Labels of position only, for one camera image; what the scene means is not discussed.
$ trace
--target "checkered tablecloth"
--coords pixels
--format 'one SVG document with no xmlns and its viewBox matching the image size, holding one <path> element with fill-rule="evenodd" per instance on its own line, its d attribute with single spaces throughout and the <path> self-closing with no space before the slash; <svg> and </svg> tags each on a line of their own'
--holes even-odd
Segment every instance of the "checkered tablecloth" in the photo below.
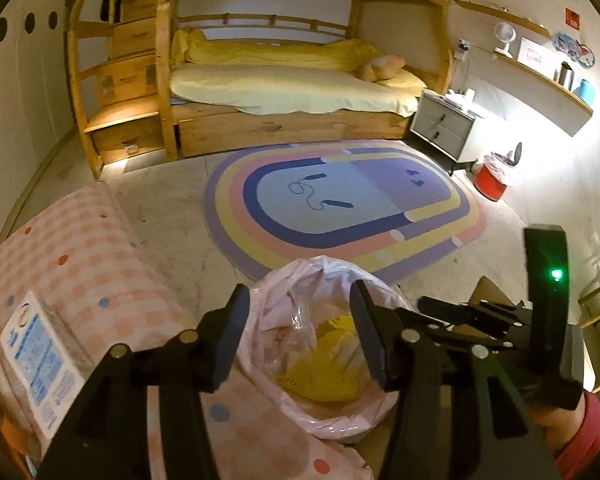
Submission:
<svg viewBox="0 0 600 480">
<path fill-rule="evenodd" d="M 103 182 L 59 200 L 0 246 L 0 332 L 29 290 L 61 315 L 95 363 L 115 343 L 153 348 L 196 325 Z M 150 388 L 152 473 L 162 480 L 157 399 Z M 305 434 L 237 370 L 202 400 L 222 480 L 371 476 L 355 452 Z"/>
</svg>

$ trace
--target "rainbow rug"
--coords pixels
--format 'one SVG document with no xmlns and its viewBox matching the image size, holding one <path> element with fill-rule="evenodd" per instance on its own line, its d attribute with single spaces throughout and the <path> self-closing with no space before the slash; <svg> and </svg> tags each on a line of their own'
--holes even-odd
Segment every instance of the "rainbow rug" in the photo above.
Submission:
<svg viewBox="0 0 600 480">
<path fill-rule="evenodd" d="M 475 240 L 472 192 L 403 142 L 320 142 L 232 153 L 209 178 L 206 225 L 220 250 L 261 279 L 326 254 L 386 283 Z"/>
</svg>

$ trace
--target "wet wipes package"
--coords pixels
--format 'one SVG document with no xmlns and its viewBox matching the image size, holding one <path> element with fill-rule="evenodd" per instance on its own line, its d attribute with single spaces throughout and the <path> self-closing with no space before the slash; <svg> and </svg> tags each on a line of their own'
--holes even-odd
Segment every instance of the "wet wipes package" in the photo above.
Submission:
<svg viewBox="0 0 600 480">
<path fill-rule="evenodd" d="M 58 314 L 27 293 L 0 335 L 5 358 L 27 392 L 40 431 L 52 438 L 93 364 Z"/>
</svg>

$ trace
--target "red trash can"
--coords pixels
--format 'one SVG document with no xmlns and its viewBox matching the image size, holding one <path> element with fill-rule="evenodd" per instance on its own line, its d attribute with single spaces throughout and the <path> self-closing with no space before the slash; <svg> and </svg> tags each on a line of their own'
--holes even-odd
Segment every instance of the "red trash can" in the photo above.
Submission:
<svg viewBox="0 0 600 480">
<path fill-rule="evenodd" d="M 501 180 L 508 182 L 506 178 L 503 178 L 507 173 L 503 170 L 512 170 L 515 166 L 506 156 L 499 153 L 491 153 L 490 155 L 485 157 L 485 162 L 475 177 L 474 186 L 483 196 L 497 202 L 507 189 L 507 184 L 501 182 Z"/>
</svg>

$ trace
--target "tile floor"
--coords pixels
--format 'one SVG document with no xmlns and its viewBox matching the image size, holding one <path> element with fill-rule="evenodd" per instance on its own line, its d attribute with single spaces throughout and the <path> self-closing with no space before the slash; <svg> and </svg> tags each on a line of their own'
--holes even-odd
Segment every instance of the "tile floor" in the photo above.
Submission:
<svg viewBox="0 0 600 480">
<path fill-rule="evenodd" d="M 161 164 L 162 152 L 153 152 L 110 164 L 102 173 L 141 244 L 183 306 L 197 319 L 223 306 L 237 283 L 251 284 L 216 248 L 202 215 L 208 176 L 226 156 L 218 153 Z M 458 171 L 455 178 L 464 176 Z M 13 230 L 92 181 L 78 138 L 74 137 L 43 173 Z M 483 275 L 513 301 L 526 299 L 522 241 L 525 223 L 504 202 L 490 202 L 477 192 L 476 196 L 487 215 L 485 232 L 471 244 L 404 278 L 398 285 L 411 303 L 424 295 L 465 301 Z M 571 322 L 577 322 L 579 315 L 579 309 L 573 308 Z M 600 364 L 596 363 L 600 336 L 596 330 L 589 330 L 586 339 L 600 377 Z"/>
</svg>

